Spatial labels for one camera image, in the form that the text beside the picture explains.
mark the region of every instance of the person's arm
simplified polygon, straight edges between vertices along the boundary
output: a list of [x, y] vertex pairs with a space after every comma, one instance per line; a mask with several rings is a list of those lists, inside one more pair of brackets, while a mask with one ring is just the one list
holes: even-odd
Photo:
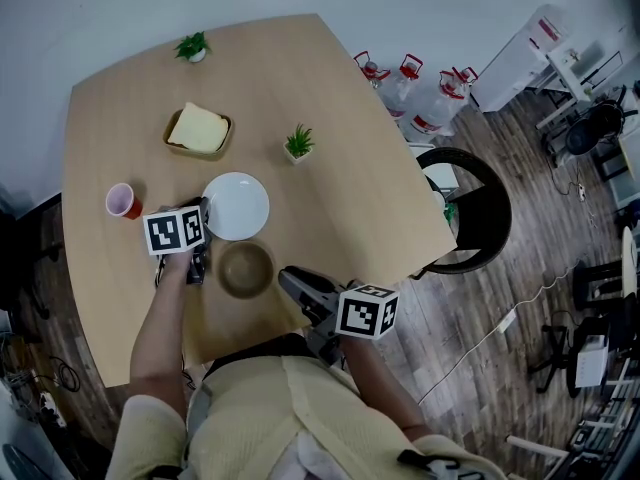
[[340, 348], [364, 403], [388, 416], [410, 441], [431, 433], [420, 407], [393, 376], [373, 343], [341, 336]]
[[184, 419], [182, 317], [186, 276], [193, 250], [167, 258], [162, 278], [131, 354], [131, 396], [150, 395], [173, 407]]

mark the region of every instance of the person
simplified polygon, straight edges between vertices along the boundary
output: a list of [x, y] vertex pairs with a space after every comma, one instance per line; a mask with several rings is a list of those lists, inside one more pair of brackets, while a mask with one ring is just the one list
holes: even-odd
[[168, 259], [136, 339], [108, 479], [505, 479], [431, 433], [369, 340], [340, 338], [351, 376], [313, 358], [298, 334], [216, 360], [187, 412], [190, 261]]

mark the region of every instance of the white cable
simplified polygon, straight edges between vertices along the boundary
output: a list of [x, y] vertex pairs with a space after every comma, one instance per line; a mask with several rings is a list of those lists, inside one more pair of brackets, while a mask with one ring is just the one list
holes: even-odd
[[[531, 303], [531, 302], [535, 301], [538, 297], [540, 297], [540, 294], [541, 294], [543, 291], [545, 291], [545, 290], [550, 290], [551, 288], [553, 288], [553, 287], [556, 285], [556, 283], [557, 283], [560, 279], [564, 279], [565, 277], [567, 277], [567, 276], [569, 275], [569, 273], [570, 273], [574, 268], [576, 268], [576, 267], [578, 266], [578, 263], [580, 263], [580, 260], [576, 261], [576, 262], [575, 262], [575, 264], [574, 264], [572, 267], [567, 268], [567, 270], [565, 271], [565, 273], [564, 273], [563, 275], [561, 275], [561, 276], [559, 276], [559, 277], [556, 277], [556, 278], [553, 280], [553, 283], [551, 283], [549, 286], [544, 286], [544, 285], [542, 285], [542, 286], [540, 287], [540, 289], [538, 290], [538, 293], [536, 293], [535, 297], [533, 297], [533, 299], [529, 299], [529, 300], [521, 300], [521, 301], [520, 301], [520, 302], [518, 302], [515, 306], [511, 307], [511, 308], [509, 309], [509, 311], [507, 311], [506, 315], [508, 315], [509, 313], [511, 313], [511, 311], [515, 310], [515, 309], [516, 309], [518, 306], [520, 306], [521, 304], [529, 304], [529, 303]], [[502, 320], [504, 320], [504, 318], [502, 318], [502, 319], [500, 320], [500, 322], [498, 323], [498, 325], [497, 325], [496, 327], [494, 327], [491, 331], [489, 331], [489, 334], [487, 334], [484, 338], [482, 338], [482, 339], [480, 340], [480, 342], [479, 342], [477, 345], [475, 345], [473, 348], [470, 348], [470, 349], [469, 349], [469, 350], [468, 350], [468, 351], [467, 351], [467, 352], [466, 352], [466, 353], [465, 353], [465, 354], [464, 354], [464, 355], [463, 355], [463, 356], [458, 360], [458, 362], [457, 362], [456, 364], [454, 364], [454, 365], [453, 365], [453, 368], [451, 368], [451, 370], [449, 370], [449, 372], [448, 372], [444, 377], [442, 377], [438, 382], [436, 382], [436, 383], [433, 385], [433, 387], [432, 387], [429, 391], [427, 391], [427, 392], [424, 394], [424, 396], [423, 396], [423, 397], [420, 399], [420, 401], [418, 402], [418, 405], [420, 405], [422, 402], [424, 402], [424, 401], [426, 400], [426, 398], [431, 394], [431, 392], [432, 392], [434, 389], [436, 389], [440, 384], [442, 384], [445, 380], [447, 380], [447, 378], [449, 377], [449, 375], [451, 375], [451, 374], [454, 372], [454, 370], [455, 370], [458, 366], [460, 366], [460, 364], [462, 363], [462, 361], [464, 361], [464, 360], [467, 358], [467, 356], [468, 356], [469, 354], [471, 354], [471, 352], [473, 352], [474, 350], [476, 350], [480, 345], [482, 345], [482, 344], [486, 341], [486, 339], [487, 339], [489, 336], [491, 336], [494, 332], [496, 332], [496, 331], [500, 328], [500, 324], [502, 323]]]

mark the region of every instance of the red cup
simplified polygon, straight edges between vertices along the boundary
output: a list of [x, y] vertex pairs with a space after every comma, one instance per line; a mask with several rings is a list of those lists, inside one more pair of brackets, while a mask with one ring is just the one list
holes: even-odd
[[105, 206], [109, 215], [137, 219], [142, 213], [142, 203], [133, 193], [133, 189], [126, 183], [118, 183], [109, 189]]

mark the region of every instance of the black and white marker cube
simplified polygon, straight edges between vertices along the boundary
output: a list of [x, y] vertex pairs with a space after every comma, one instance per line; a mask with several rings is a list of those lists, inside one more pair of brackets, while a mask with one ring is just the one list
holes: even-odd
[[377, 340], [396, 321], [400, 294], [365, 284], [340, 294], [336, 332]]
[[199, 206], [144, 215], [144, 235], [149, 254], [159, 256], [193, 249], [204, 242], [204, 228]]

